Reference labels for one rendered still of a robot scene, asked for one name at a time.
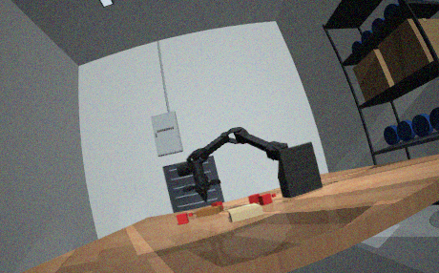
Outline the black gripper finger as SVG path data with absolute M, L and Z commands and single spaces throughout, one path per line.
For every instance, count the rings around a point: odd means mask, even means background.
M 195 192 L 198 192 L 198 194 L 203 198 L 203 200 L 205 201 L 205 198 L 204 198 L 204 195 L 203 195 L 203 190 L 202 189 L 198 189 L 198 190 L 195 190 Z M 205 201 L 206 202 L 206 201 Z
M 205 201 L 207 201 L 207 191 L 208 191 L 208 189 L 210 189 L 210 187 L 209 188 L 202 188 Z

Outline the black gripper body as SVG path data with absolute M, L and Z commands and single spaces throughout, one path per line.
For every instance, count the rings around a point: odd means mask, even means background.
M 209 188 L 210 187 L 209 185 L 213 186 L 213 185 L 220 184 L 219 178 L 212 179 L 212 180 L 210 180 L 210 182 L 206 182 L 204 171 L 195 172 L 193 177 L 195 178 L 195 182 L 196 182 L 195 185 L 196 186 L 194 186 L 194 185 L 183 186 L 182 189 L 183 189 L 184 193 L 188 192 L 188 191 L 192 191 L 194 189 L 198 190 L 201 188 Z M 202 184 L 204 184 L 204 186 Z

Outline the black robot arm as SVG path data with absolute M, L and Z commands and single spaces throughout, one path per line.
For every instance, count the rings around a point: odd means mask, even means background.
M 228 135 L 234 133 L 235 138 L 231 138 Z M 203 148 L 198 148 L 188 156 L 188 163 L 180 164 L 177 167 L 177 173 L 179 177 L 191 175 L 192 173 L 203 171 L 202 164 L 208 159 L 208 157 L 218 150 L 225 143 L 245 144 L 248 143 L 262 151 L 265 151 L 267 156 L 271 159 L 279 160 L 279 152 L 281 149 L 288 148 L 287 143 L 279 143 L 276 141 L 268 142 L 260 139 L 256 136 L 250 135 L 244 128 L 236 127 L 231 128 L 229 131 L 221 133 L 219 137 L 210 142 Z M 193 162 L 192 162 L 192 160 Z

